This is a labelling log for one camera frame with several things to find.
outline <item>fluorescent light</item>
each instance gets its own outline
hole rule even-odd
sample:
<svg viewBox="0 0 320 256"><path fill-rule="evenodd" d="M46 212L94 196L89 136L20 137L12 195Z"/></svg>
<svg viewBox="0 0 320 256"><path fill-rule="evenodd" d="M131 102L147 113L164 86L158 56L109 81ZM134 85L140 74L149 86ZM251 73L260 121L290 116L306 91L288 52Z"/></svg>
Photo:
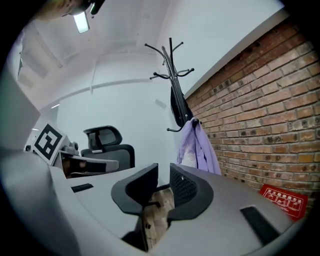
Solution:
<svg viewBox="0 0 320 256"><path fill-rule="evenodd" d="M55 106L53 106L53 107L51 107L52 109L54 109L54 108L56 108L56 107L58 107L60 104L57 104L57 105L55 105Z"/></svg>
<svg viewBox="0 0 320 256"><path fill-rule="evenodd" d="M74 15L73 18L80 34L89 30L89 24L85 12Z"/></svg>

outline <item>coat rack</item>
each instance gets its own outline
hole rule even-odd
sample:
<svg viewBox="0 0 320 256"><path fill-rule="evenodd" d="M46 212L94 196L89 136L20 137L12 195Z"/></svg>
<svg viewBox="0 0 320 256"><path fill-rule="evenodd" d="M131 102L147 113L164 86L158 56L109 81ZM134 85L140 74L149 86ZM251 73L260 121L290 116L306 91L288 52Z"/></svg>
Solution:
<svg viewBox="0 0 320 256"><path fill-rule="evenodd" d="M182 130L183 126L186 124L186 122L188 120L190 120L192 118L192 116L188 115L187 112L187 107L185 104L185 99L184 99L184 95L181 91L181 87L179 84L179 80L178 77L185 77L186 75L188 75L190 72L194 71L194 68L191 69L186 69L186 70L181 70L178 71L176 70L176 67L174 65L174 56L173 56L173 52L181 45L183 45L184 42L179 43L176 47L172 48L172 38L169 38L169 43L170 43L170 56L168 55L166 48L164 46L161 47L163 53L161 51L159 51L158 49L148 45L148 44L144 44L146 47L149 47L155 51L157 51L162 57L163 57L163 63L162 65L166 64L166 68L168 70L168 74L158 74L157 72L154 72L152 77L150 77L150 79L154 79L154 78L162 78L162 79L169 79L171 82L171 86L172 86L172 91L173 91L173 95L174 95L174 99L175 102L177 104L177 108L179 111L179 118L182 122L182 126L180 127L180 129L178 130L174 130L174 129L170 129L167 128L167 131L171 131L171 132L179 132Z"/></svg>

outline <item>purple jacket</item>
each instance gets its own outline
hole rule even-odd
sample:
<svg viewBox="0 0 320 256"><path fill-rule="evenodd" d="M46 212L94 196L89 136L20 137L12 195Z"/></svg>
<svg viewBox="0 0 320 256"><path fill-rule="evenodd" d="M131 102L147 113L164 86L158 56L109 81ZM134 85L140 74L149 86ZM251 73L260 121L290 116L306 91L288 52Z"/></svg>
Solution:
<svg viewBox="0 0 320 256"><path fill-rule="evenodd" d="M176 162L221 175L218 159L208 136L200 123L193 128L194 119L187 121L182 129L182 140Z"/></svg>

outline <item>red sign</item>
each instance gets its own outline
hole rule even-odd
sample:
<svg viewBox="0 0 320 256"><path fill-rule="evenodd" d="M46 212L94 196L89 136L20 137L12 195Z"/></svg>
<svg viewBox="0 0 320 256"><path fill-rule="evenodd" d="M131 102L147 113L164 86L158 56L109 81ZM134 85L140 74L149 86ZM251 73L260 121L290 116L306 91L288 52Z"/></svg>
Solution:
<svg viewBox="0 0 320 256"><path fill-rule="evenodd" d="M279 206L294 221L301 219L305 215L308 202L306 195L286 191L267 184L263 185L259 193Z"/></svg>

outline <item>floor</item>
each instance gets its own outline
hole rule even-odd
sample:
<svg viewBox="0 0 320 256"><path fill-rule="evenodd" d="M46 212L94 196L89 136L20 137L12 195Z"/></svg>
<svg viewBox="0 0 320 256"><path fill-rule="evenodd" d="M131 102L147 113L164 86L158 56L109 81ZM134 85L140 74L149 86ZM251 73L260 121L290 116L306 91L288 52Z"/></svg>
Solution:
<svg viewBox="0 0 320 256"><path fill-rule="evenodd" d="M171 188L158 191L152 195L152 202L159 202L161 207L147 206L143 211L143 223L149 251L161 239L168 229L168 212L175 208L174 195Z"/></svg>

